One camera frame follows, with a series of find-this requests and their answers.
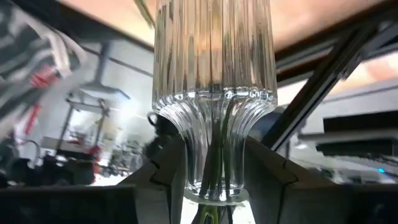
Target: glass vase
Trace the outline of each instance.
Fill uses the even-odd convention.
[[[187,144],[185,196],[248,199],[243,151],[277,106],[269,0],[158,0],[152,107]]]

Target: wooden ceiling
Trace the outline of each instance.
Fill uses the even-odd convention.
[[[271,0],[275,51],[284,49],[382,1]],[[150,29],[141,17],[134,0],[60,0],[60,2],[148,45],[154,44],[154,29]],[[154,15],[156,0],[147,0],[146,3]],[[331,93],[398,77],[398,69],[392,66],[392,62],[398,61],[397,59],[398,55],[394,54],[362,63],[347,81],[337,84]]]

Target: machine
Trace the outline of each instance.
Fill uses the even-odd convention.
[[[28,4],[21,6],[46,20]],[[276,53],[280,86],[308,81],[262,141],[246,140],[245,183],[256,223],[398,222],[398,186],[336,184],[328,172],[321,172],[320,177],[277,153],[337,81],[347,78],[361,61],[397,50],[397,16],[396,1],[385,0]],[[89,32],[74,31],[81,36]],[[173,132],[170,127],[164,130],[159,136]],[[1,218],[13,223],[180,223],[185,143],[178,135],[169,135],[162,148],[146,152],[149,160],[116,186],[0,190],[0,201],[8,202],[0,203]],[[202,224],[203,209],[199,206],[193,224]],[[233,223],[233,210],[230,206],[218,209],[219,223]]]

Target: clear glass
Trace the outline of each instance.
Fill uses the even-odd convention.
[[[153,109],[187,143],[186,198],[248,199],[244,140],[277,106],[269,0],[158,0]]]

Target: vase base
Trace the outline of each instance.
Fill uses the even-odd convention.
[[[201,205],[212,205],[212,206],[225,206],[225,205],[237,205],[243,201],[249,200],[249,193],[247,190],[241,189],[237,194],[230,195],[228,198],[226,194],[221,194],[217,198],[199,197],[191,189],[185,189],[184,197],[188,200],[194,201]]]

